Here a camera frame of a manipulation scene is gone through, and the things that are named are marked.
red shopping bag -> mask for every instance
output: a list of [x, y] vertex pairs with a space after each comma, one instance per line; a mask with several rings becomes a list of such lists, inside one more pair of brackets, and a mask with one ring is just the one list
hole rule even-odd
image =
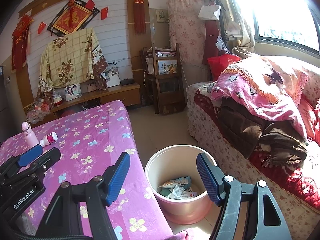
[[222, 71], [224, 71], [232, 63], [235, 63], [239, 60], [241, 60], [240, 57], [231, 54], [224, 54], [219, 57], [209, 57], [208, 63], [213, 81], [217, 81]]

window sill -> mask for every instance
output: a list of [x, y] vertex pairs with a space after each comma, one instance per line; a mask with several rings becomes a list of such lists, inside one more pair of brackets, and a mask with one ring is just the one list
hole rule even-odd
[[297, 50], [297, 51], [300, 51], [300, 52], [303, 52], [305, 54], [308, 54], [310, 56], [313, 56], [313, 57], [316, 57], [317, 59], [320, 59], [320, 55], [319, 54], [316, 54], [312, 51], [309, 51], [307, 49], [304, 49], [304, 48], [301, 48], [299, 46], [294, 46], [292, 44], [288, 44], [288, 43], [285, 43], [285, 42], [280, 42], [280, 41], [270, 41], [270, 40], [255, 40], [256, 43], [264, 43], [264, 44], [272, 44], [272, 45], [277, 45], [277, 46], [282, 46], [282, 47], [286, 47], [286, 48], [289, 48], [289, 49], [294, 49], [294, 50]]

tile floor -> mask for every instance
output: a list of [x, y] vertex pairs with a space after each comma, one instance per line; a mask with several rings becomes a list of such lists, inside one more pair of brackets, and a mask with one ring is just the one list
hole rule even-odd
[[[144, 168], [151, 156], [165, 147], [176, 144], [198, 146], [197, 141], [187, 131], [187, 111], [186, 108], [180, 113], [161, 115], [155, 114], [153, 106], [129, 110], [134, 139]], [[168, 223], [174, 234], [187, 228], [193, 228], [195, 233], [194, 240], [205, 240], [209, 239], [219, 211], [220, 208], [213, 204], [206, 218], [196, 224], [182, 226], [170, 221]], [[246, 203], [241, 206], [235, 240], [242, 239], [245, 212]]]

woman in wedding dress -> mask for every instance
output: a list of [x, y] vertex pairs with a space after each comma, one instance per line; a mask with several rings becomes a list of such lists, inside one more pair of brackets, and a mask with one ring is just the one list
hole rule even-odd
[[120, 79], [117, 74], [112, 72], [112, 69], [110, 69], [108, 72], [108, 78], [110, 79], [107, 82], [108, 87], [120, 85]]

window frame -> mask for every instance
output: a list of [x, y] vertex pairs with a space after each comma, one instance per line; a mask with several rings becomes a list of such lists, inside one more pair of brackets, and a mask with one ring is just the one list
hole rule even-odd
[[[318, 37], [318, 44], [319, 44], [319, 50], [320, 50], [320, 24], [317, 22], [316, 19], [319, 19], [319, 17], [316, 17], [314, 11], [311, 9], [311, 7], [308, 5], [309, 11], [311, 13], [311, 16], [313, 18], [313, 22], [315, 24], [316, 32], [317, 32], [317, 37]], [[260, 36], [259, 32], [259, 23], [257, 21], [257, 18], [255, 16], [254, 11], [252, 11], [252, 16], [253, 16], [253, 24], [254, 24], [254, 39], [259, 40], [259, 41], [276, 41], [282, 44], [288, 44], [297, 48], [305, 49], [307, 51], [313, 52], [317, 55], [320, 55], [320, 51], [313, 49], [311, 47], [308, 47], [306, 45], [294, 42], [294, 41], [288, 41], [288, 40], [283, 40], [283, 39], [278, 39], [278, 38], [272, 38], [272, 37], [265, 37], [265, 36]]]

